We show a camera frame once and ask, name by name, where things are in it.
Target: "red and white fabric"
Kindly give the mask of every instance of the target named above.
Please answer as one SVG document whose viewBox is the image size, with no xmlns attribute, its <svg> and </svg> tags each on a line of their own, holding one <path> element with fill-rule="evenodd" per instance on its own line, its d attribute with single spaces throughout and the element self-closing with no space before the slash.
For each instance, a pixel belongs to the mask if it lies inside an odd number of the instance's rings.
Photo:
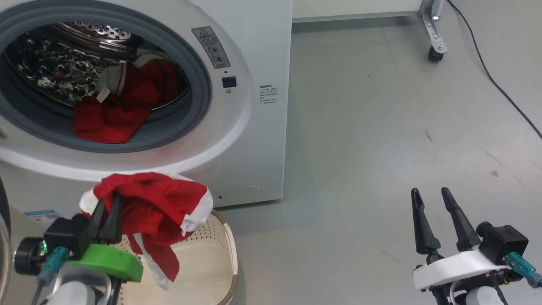
<svg viewBox="0 0 542 305">
<path fill-rule="evenodd" d="M 98 100 L 104 88 L 110 93 Z M 100 143 L 126 143 L 152 109 L 177 97 L 177 74 L 158 52 L 142 53 L 134 63 L 107 68 L 95 92 L 75 105 L 75 135 Z"/>
<path fill-rule="evenodd" d="M 90 217 L 103 199 L 109 211 L 113 192 L 123 197 L 122 233 L 132 251 L 145 256 L 154 280 L 168 290 L 179 273 L 170 245 L 205 224 L 213 205 L 209 189 L 180 175 L 113 174 L 85 192 L 79 206 Z"/>
</svg>

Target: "gray floor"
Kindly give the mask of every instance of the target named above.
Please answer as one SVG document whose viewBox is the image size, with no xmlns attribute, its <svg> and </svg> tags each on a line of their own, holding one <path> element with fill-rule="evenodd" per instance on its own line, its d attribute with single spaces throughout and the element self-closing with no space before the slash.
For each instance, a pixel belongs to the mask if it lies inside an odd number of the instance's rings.
<svg viewBox="0 0 542 305">
<path fill-rule="evenodd" d="M 495 79 L 542 128 L 542 3 L 455 2 Z M 542 268 L 542 140 L 483 74 L 448 4 L 438 26 L 440 64 L 413 18 L 294 27 L 284 199 L 224 211 L 240 263 L 233 304 L 435 304 L 411 278 L 424 262 L 413 187 L 445 256 L 457 251 L 443 186 L 475 226 L 527 235 L 525 257 Z M 503 291 L 510 304 L 542 300 L 524 281 Z"/>
</svg>

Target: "cable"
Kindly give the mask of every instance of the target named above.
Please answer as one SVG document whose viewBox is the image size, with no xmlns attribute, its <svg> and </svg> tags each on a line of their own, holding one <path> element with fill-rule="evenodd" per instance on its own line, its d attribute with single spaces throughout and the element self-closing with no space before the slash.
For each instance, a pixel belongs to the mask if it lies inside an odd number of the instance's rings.
<svg viewBox="0 0 542 305">
<path fill-rule="evenodd" d="M 474 47 L 476 48 L 476 52 L 478 53 L 478 58 L 480 59 L 480 62 L 482 63 L 482 67 L 486 71 L 486 74 L 487 74 L 487 77 L 489 77 L 489 80 L 508 99 L 508 101 L 512 104 L 512 106 L 514 106 L 514 108 L 525 118 L 525 120 L 529 123 L 529 125 L 536 131 L 538 136 L 540 138 L 542 138 L 542 134 L 540 133 L 538 128 L 534 125 L 534 123 L 531 121 L 531 119 L 529 119 L 529 117 L 515 104 L 514 100 L 508 95 L 508 93 L 506 93 L 506 91 L 504 91 L 501 88 L 501 86 L 499 86 L 499 84 L 497 84 L 497 82 L 493 79 L 493 77 L 491 76 L 491 74 L 487 70 L 486 64 L 484 63 L 484 61 L 482 59 L 482 55 L 480 54 L 480 50 L 478 49 L 478 44 L 476 43 L 476 39 L 474 38 L 473 30 L 470 28 L 470 24 L 467 22 L 467 19 L 465 18 L 465 16 L 463 16 L 463 13 L 451 2 L 451 0 L 447 0 L 447 1 L 448 1 L 448 3 L 450 3 L 451 7 L 454 8 L 454 10 L 456 10 L 457 13 L 459 13 L 459 15 L 461 15 L 461 18 L 463 18 L 463 21 L 465 21 L 465 24 L 469 28 L 470 35 L 473 38 Z"/>
<path fill-rule="evenodd" d="M 504 305 L 508 305 L 508 302 L 506 302 L 505 296 L 502 294 L 502 291 L 499 288 L 499 284 L 497 284 L 497 274 L 496 274 L 496 272 L 491 273 L 491 281 L 493 282 L 493 288 L 495 288 L 495 290 L 497 290 L 497 294 L 499 295 L 499 299 L 501 299 L 501 302 Z"/>
<path fill-rule="evenodd" d="M 458 305 L 457 302 L 455 301 L 454 291 L 455 291 L 455 288 L 457 287 L 457 285 L 458 285 L 459 283 L 461 283 L 461 280 L 455 281 L 455 282 L 450 286 L 450 300 L 451 300 L 451 305 Z"/>
<path fill-rule="evenodd" d="M 34 294 L 34 299 L 32 300 L 31 305 L 36 305 L 37 300 L 40 298 L 41 290 L 43 289 L 43 286 L 45 286 L 45 283 L 40 282 L 37 286 L 36 293 Z"/>
</svg>

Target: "black cable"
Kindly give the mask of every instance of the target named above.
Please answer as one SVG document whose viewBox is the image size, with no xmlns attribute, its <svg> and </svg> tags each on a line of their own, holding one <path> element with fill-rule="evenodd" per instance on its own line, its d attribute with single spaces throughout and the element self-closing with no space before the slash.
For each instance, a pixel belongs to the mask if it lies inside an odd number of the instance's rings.
<svg viewBox="0 0 542 305">
<path fill-rule="evenodd" d="M 451 2 L 451 0 L 447 0 L 447 1 L 448 1 L 448 3 L 450 3 L 451 7 L 453 7 L 454 10 L 456 10 L 457 13 L 459 13 L 459 15 L 461 15 L 461 18 L 463 18 L 463 21 L 465 21 L 465 24 L 469 28 L 470 35 L 473 38 L 474 47 L 476 48 L 476 52 L 478 53 L 478 58 L 480 58 L 480 62 L 482 63 L 482 67 L 486 71 L 486 74 L 487 74 L 487 77 L 489 77 L 489 80 L 493 83 L 493 85 L 495 85 L 495 87 L 497 87 L 497 89 L 499 89 L 499 91 L 508 99 L 508 101 L 510 101 L 512 106 L 514 106 L 514 108 L 525 118 L 525 120 L 529 123 L 529 125 L 537 132 L 538 136 L 540 138 L 542 138 L 542 134 L 540 133 L 538 128 L 534 125 L 534 123 L 531 121 L 531 119 L 529 119 L 529 117 L 521 109 L 519 109 L 519 107 L 515 104 L 514 100 L 493 79 L 493 77 L 491 76 L 491 74 L 487 70 L 486 64 L 484 63 L 484 61 L 482 59 L 482 55 L 480 54 L 480 50 L 478 50 L 478 44 L 476 43 L 476 39 L 474 38 L 473 30 L 470 28 L 470 24 L 467 22 L 467 19 L 465 18 L 465 16 L 463 16 L 463 13 Z"/>
<path fill-rule="evenodd" d="M 497 283 L 497 274 L 495 272 L 491 273 L 491 281 L 493 282 L 493 288 L 497 290 L 497 294 L 499 295 L 501 302 L 504 305 L 508 305 L 508 302 L 506 302 L 505 296 L 502 294 L 499 284 Z"/>
<path fill-rule="evenodd" d="M 45 283 L 40 282 L 37 286 L 36 293 L 34 294 L 34 299 L 32 300 L 31 305 L 37 305 L 37 300 L 40 298 L 41 290 L 45 286 Z"/>
</svg>

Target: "laundry basket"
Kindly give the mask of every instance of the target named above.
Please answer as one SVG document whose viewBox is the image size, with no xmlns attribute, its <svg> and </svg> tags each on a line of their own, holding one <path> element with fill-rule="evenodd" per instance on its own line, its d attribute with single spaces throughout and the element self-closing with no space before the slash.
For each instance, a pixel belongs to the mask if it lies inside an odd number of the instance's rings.
<svg viewBox="0 0 542 305">
<path fill-rule="evenodd" d="M 143 262 L 141 283 L 124 284 L 119 305 L 226 305 L 237 285 L 237 252 L 230 227 L 213 211 L 209 220 L 188 239 L 171 246 L 179 258 L 179 274 L 168 291 L 153 280 L 142 255 L 132 252 L 126 236 L 116 248 Z"/>
</svg>

